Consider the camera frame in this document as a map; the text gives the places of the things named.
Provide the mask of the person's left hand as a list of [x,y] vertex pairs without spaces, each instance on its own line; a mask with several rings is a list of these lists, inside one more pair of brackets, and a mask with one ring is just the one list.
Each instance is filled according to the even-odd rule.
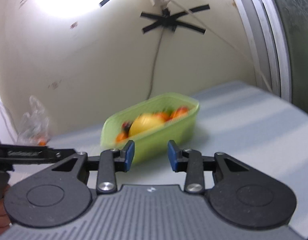
[[3,204],[3,198],[0,199],[0,235],[10,228],[10,219],[6,213]]

